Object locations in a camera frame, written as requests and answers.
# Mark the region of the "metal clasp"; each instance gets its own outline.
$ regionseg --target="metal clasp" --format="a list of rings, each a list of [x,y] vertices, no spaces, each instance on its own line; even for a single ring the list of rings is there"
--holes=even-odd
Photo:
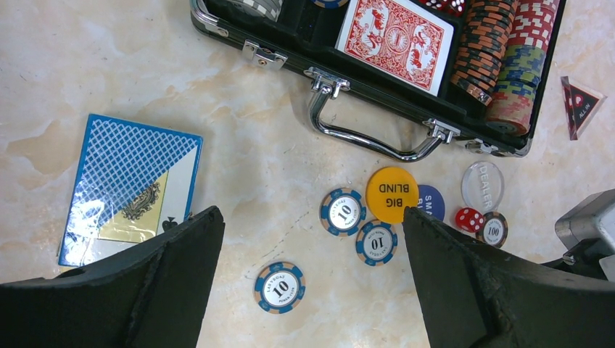
[[[261,49],[258,43],[250,40],[246,40],[242,52],[244,58],[251,61],[254,65],[269,70],[280,70],[288,60],[287,56],[273,52],[270,49]]]

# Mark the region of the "beige marble table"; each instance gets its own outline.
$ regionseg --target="beige marble table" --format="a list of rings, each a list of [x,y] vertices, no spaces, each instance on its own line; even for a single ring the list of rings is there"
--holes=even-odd
[[[463,171],[496,163],[506,180],[504,250],[535,262],[561,256],[554,222],[615,178],[613,100],[572,142],[559,82],[570,75],[615,91],[615,2],[568,3],[529,156],[450,145],[401,165],[438,187],[450,214],[463,203]],[[59,274],[56,250],[94,112],[205,138],[193,210],[216,204],[227,225],[199,347],[429,346],[403,239],[389,264],[370,268],[352,239],[330,236],[318,219],[331,189],[362,191],[375,170],[398,164],[317,134],[309,97],[306,78],[257,69],[196,32],[188,0],[0,2],[0,281]],[[425,133],[346,95],[323,113],[396,146]],[[262,311],[252,295],[258,272],[277,260],[301,267],[307,281],[285,315]]]

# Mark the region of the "case handle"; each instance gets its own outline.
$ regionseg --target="case handle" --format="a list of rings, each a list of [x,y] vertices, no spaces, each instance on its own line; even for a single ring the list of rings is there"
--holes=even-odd
[[[431,154],[438,145],[442,143],[449,144],[453,140],[453,137],[460,134],[459,130],[441,123],[440,121],[430,119],[424,122],[424,124],[430,128],[427,133],[427,139],[415,149],[404,152],[378,139],[354,130],[329,125],[321,120],[321,112],[329,99],[337,98],[340,90],[350,90],[350,82],[316,67],[311,67],[309,70],[304,71],[304,74],[314,79],[312,82],[312,92],[314,95],[308,107],[312,126],[327,136],[332,136],[365,149],[378,152],[397,161],[417,162]]]

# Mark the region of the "red playing card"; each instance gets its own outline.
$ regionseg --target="red playing card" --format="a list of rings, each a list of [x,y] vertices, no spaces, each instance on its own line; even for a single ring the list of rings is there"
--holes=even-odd
[[[437,96],[453,27],[410,1],[349,3],[337,49]]]

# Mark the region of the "red dice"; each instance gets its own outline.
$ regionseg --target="red dice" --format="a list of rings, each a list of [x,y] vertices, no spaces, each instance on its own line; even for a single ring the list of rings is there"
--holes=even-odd
[[[463,208],[455,215],[455,224],[466,232],[476,233],[484,225],[484,216],[475,209]]]
[[[448,13],[456,17],[461,17],[463,11],[466,9],[465,0],[450,0],[447,5],[449,9]]]
[[[456,17],[461,17],[466,9],[466,0],[420,0],[420,2],[427,7]]]
[[[421,0],[423,5],[431,7],[432,9],[438,9],[440,11],[448,10],[449,0]]]

